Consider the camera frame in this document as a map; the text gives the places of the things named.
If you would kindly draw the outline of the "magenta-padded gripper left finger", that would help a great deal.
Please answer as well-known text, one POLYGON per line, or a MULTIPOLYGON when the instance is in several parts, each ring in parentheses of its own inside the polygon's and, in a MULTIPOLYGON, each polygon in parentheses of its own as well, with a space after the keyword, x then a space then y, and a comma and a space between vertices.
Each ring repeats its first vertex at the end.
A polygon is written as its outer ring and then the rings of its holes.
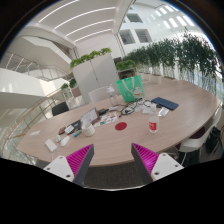
POLYGON ((84 179, 94 156, 94 145, 85 146, 72 154, 58 156, 44 170, 79 186, 84 185, 84 179))

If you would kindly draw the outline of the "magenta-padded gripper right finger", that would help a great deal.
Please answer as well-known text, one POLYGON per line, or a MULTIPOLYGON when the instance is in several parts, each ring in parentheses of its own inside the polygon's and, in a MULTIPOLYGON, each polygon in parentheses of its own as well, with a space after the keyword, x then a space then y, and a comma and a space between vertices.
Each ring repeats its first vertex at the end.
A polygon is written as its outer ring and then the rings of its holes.
POLYGON ((158 154, 136 143, 131 145, 131 153, 144 184, 183 169, 183 166, 167 153, 158 154))

